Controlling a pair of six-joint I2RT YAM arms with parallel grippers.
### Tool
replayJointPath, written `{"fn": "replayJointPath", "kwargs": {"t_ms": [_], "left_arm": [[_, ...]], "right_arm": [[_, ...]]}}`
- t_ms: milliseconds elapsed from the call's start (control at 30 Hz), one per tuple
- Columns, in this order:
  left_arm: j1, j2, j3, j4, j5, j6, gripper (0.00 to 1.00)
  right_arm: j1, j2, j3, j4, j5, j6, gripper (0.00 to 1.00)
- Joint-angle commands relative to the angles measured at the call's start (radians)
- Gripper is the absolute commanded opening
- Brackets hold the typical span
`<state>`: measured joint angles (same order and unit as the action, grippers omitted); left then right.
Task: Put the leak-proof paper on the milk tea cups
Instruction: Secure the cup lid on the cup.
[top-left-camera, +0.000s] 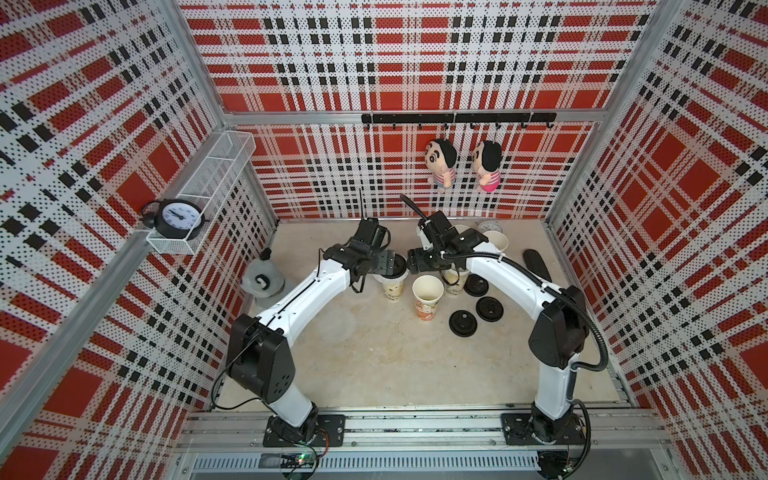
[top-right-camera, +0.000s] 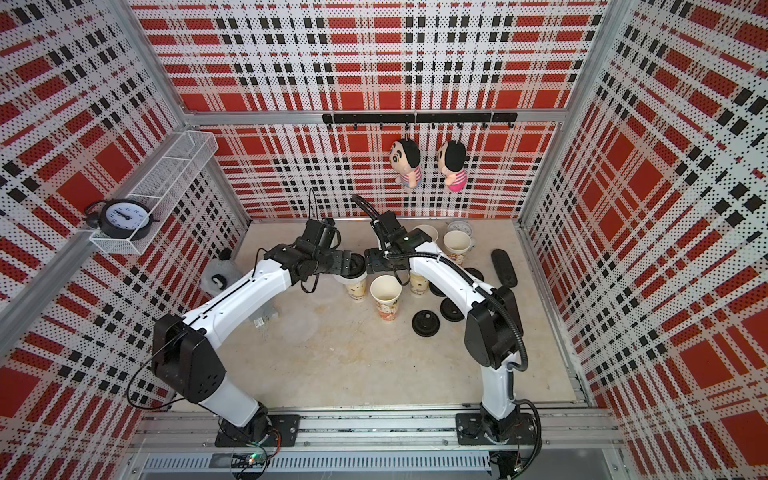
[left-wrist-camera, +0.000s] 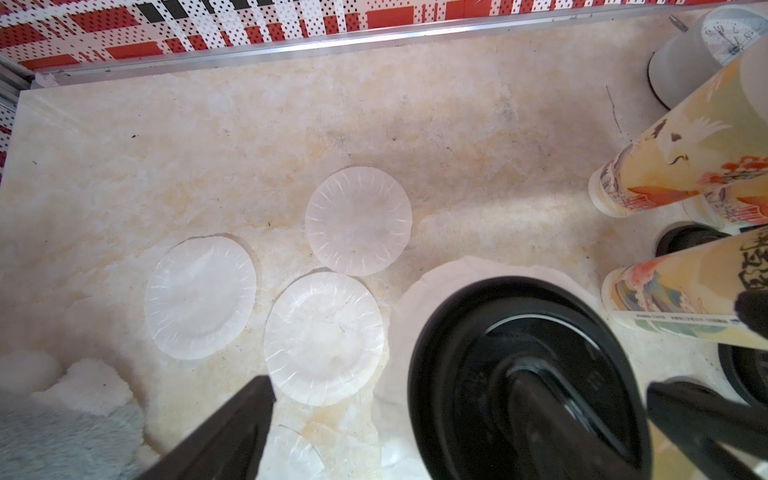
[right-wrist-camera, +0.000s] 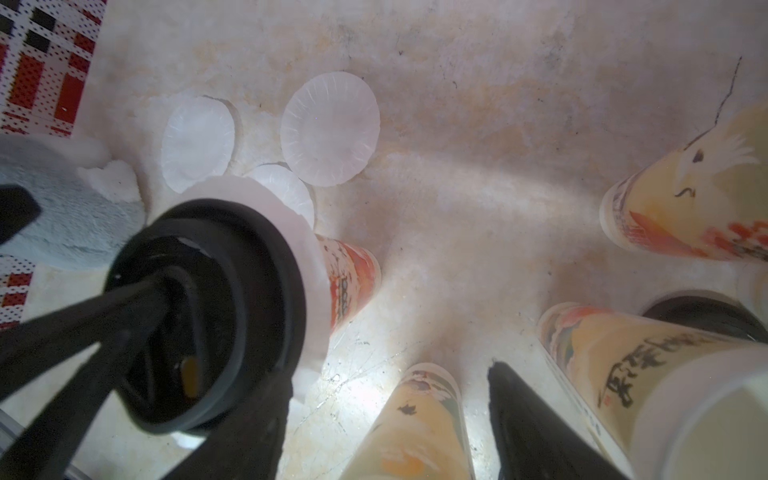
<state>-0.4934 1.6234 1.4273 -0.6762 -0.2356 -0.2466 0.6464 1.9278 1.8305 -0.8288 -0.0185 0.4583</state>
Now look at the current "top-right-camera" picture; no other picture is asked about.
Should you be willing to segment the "translucent leak-proof paper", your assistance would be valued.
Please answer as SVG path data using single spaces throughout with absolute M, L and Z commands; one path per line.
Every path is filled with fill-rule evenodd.
M 351 276 L 334 275 L 333 278 L 342 285 L 354 285 L 364 281 L 367 278 L 367 272 L 363 270 L 361 273 Z

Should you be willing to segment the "black cup lid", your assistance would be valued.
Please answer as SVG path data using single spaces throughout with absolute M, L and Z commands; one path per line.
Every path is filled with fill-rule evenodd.
M 352 253 L 349 260 L 349 270 L 346 278 L 355 279 L 367 272 L 365 258 L 358 253 Z

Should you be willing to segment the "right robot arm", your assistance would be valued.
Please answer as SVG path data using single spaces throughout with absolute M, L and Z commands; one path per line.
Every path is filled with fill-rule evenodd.
M 450 259 L 420 229 L 406 230 L 387 211 L 371 215 L 379 246 L 365 251 L 370 273 L 409 271 L 428 280 L 458 308 L 465 319 L 464 345 L 481 366 L 480 403 L 484 435 L 500 443 L 523 423 L 514 374 L 529 367 L 527 348 L 514 293 L 493 287 Z

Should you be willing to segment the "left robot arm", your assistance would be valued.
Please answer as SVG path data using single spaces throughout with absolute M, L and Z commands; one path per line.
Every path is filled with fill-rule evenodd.
M 151 372 L 192 404 L 219 417 L 236 445 L 256 444 L 272 430 L 268 409 L 237 387 L 217 349 L 241 323 L 277 295 L 321 275 L 353 279 L 366 272 L 362 255 L 340 248 L 330 219 L 309 219 L 290 244 L 265 252 L 252 270 L 221 294 L 184 315 L 165 315 L 153 333 Z

